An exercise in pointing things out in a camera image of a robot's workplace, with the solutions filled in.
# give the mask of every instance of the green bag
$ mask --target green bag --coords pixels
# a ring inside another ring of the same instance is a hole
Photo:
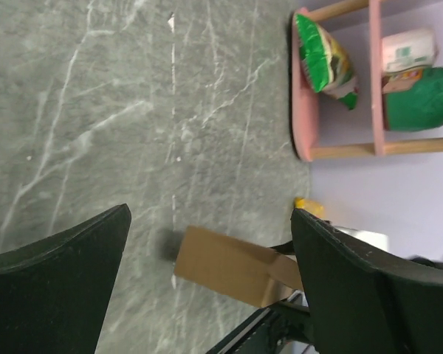
[[[297,14],[303,70],[315,92],[324,92],[349,109],[357,103],[357,76],[348,53],[321,26]]]
[[[443,68],[423,69],[407,91],[384,95],[385,127],[390,131],[423,131],[443,125]]]

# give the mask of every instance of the brown cardboard box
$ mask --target brown cardboard box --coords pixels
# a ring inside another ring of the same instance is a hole
[[[294,260],[195,226],[187,228],[174,274],[259,308],[303,290]]]

